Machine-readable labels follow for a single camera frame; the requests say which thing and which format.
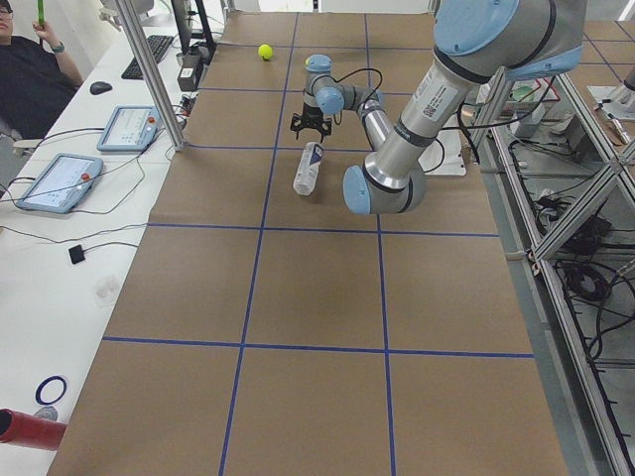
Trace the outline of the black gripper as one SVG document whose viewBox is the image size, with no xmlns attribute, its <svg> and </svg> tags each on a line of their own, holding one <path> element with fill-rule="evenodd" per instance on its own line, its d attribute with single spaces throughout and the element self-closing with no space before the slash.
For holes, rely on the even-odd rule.
<svg viewBox="0 0 635 476">
<path fill-rule="evenodd" d="M 290 130 L 295 133 L 296 139 L 299 139 L 301 131 L 306 128 L 318 130 L 320 133 L 319 142 L 322 144 L 324 139 L 331 135 L 332 120 L 330 118 L 324 119 L 323 112 L 318 106 L 304 104 L 301 114 L 293 114 Z"/>
</svg>

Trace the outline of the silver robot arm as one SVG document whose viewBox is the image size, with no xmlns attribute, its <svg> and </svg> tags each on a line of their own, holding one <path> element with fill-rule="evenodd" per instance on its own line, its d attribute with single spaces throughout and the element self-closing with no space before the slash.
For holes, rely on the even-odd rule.
<svg viewBox="0 0 635 476">
<path fill-rule="evenodd" d="M 580 61 L 586 15 L 583 1 L 444 1 L 436 15 L 434 59 L 395 123 L 371 88 L 337 83 L 332 61 L 306 62 L 304 106 L 292 118 L 295 133 L 309 128 L 326 137 L 331 116 L 358 114 L 371 153 L 343 178 L 344 200 L 357 214 L 403 213 L 426 193 L 420 157 L 468 92 L 499 68 L 510 80 L 567 72 Z"/>
</svg>

